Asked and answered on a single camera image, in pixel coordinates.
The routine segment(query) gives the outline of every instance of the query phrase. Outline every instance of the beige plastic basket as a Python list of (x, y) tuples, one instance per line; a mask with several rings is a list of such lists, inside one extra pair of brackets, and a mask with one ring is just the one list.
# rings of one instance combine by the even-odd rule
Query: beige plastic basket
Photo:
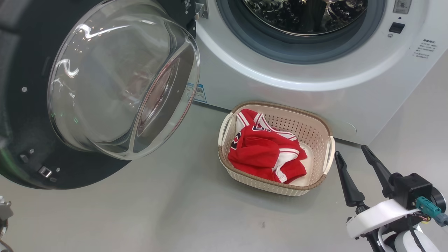
[[(242, 172), (229, 162), (230, 143), (235, 138), (236, 114), (243, 109), (263, 113), (272, 128), (292, 132), (308, 158), (302, 160), (306, 175), (290, 184), (282, 184)], [(317, 115), (300, 109), (266, 102), (247, 102), (238, 105), (226, 116), (220, 129), (218, 154), (221, 163), (235, 180), (261, 190), (288, 196), (301, 196), (319, 186), (333, 162), (335, 141), (325, 121)]]

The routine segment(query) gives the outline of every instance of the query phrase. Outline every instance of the blue sticker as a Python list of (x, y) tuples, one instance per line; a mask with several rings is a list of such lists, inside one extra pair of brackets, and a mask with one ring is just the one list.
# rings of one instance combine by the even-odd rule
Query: blue sticker
[[(193, 86), (194, 85), (192, 83), (187, 83), (188, 99), (190, 99), (191, 93), (193, 93)], [(207, 99), (205, 98), (204, 86), (202, 84), (198, 84), (198, 86), (196, 87), (196, 93), (194, 95), (194, 100), (207, 103)]]

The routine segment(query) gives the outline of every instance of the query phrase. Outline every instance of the white basket handle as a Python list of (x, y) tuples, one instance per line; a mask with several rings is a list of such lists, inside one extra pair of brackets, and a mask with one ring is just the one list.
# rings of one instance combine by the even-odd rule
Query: white basket handle
[(335, 158), (335, 147), (336, 147), (336, 143), (335, 143), (335, 139), (333, 138), (333, 136), (330, 136), (330, 141), (329, 141), (329, 148), (327, 148), (327, 156), (325, 157), (325, 164), (327, 164), (326, 166), (324, 166), (324, 170), (323, 170), (323, 174), (327, 175), (328, 171), (330, 170), (332, 164), (333, 164), (333, 159)]
[(231, 123), (230, 121), (231, 121), (231, 119), (233, 119), (232, 115), (233, 115), (233, 113), (230, 112), (230, 114), (228, 114), (224, 118), (223, 124), (221, 124), (220, 134), (218, 136), (218, 145), (219, 146), (222, 146), (224, 144), (224, 141), (225, 141), (225, 139), (227, 137), (227, 133), (228, 133), (228, 130), (230, 128), (229, 125)]

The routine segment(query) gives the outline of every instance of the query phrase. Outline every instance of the clothing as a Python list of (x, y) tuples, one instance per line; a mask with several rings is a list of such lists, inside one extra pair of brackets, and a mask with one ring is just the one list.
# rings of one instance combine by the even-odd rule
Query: clothing
[(249, 109), (243, 109), (237, 118), (238, 134), (228, 155), (235, 168), (281, 183), (306, 174), (300, 160), (307, 156), (294, 134), (274, 130), (263, 114)]

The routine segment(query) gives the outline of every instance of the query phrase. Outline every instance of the basket rim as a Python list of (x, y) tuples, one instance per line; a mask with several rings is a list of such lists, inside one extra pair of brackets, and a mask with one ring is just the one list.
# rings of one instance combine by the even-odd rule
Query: basket rim
[[(285, 109), (285, 110), (289, 110), (289, 111), (292, 111), (292, 112), (297, 112), (297, 113), (301, 113), (301, 114), (307, 115), (309, 117), (312, 117), (312, 118), (320, 121), (325, 126), (325, 128), (327, 129), (328, 136), (332, 137), (332, 131), (328, 127), (327, 122), (323, 118), (321, 118), (320, 116), (318, 116), (316, 114), (310, 113), (308, 111), (301, 110), (301, 109), (296, 109), (296, 108), (285, 106), (285, 105), (280, 105), (280, 104), (275, 104), (275, 103), (270, 103), (270, 102), (261, 102), (261, 101), (248, 101), (248, 102), (244, 102), (244, 103), (241, 103), (238, 106), (236, 106), (232, 110), (231, 113), (234, 114), (240, 108), (242, 108), (244, 106), (247, 106), (247, 105), (269, 106), (269, 107), (274, 107), (274, 108), (277, 108), (277, 109)], [(256, 180), (256, 181), (259, 181), (259, 182), (262, 182), (262, 183), (270, 184), (270, 185), (277, 186), (277, 187), (283, 187), (283, 188), (287, 188), (287, 189), (297, 190), (297, 191), (308, 191), (308, 190), (314, 189), (314, 188), (318, 187), (320, 184), (322, 184), (322, 182), (327, 177), (325, 174), (322, 174), (322, 176), (319, 178), (319, 180), (317, 180), (315, 183), (313, 183), (313, 184), (311, 184), (309, 186), (306, 186), (306, 187), (293, 186), (293, 185), (283, 184), (283, 183), (280, 183), (280, 182), (275, 182), (275, 181), (268, 180), (268, 179), (265, 179), (265, 178), (260, 178), (260, 177), (257, 177), (255, 175), (252, 175), (252, 174), (249, 174), (249, 173), (246, 173), (246, 172), (243, 172), (243, 171), (240, 171), (240, 170), (236, 169), (235, 167), (233, 167), (232, 163), (230, 163), (229, 161), (227, 161), (225, 159), (224, 154), (223, 154), (223, 147), (222, 146), (218, 147), (218, 156), (220, 158), (221, 163), (225, 166), (225, 168), (227, 168), (227, 169), (229, 169), (229, 170), (231, 170), (231, 171), (233, 171), (235, 173), (238, 173), (238, 174), (240, 174), (242, 176), (251, 178), (253, 180)]]

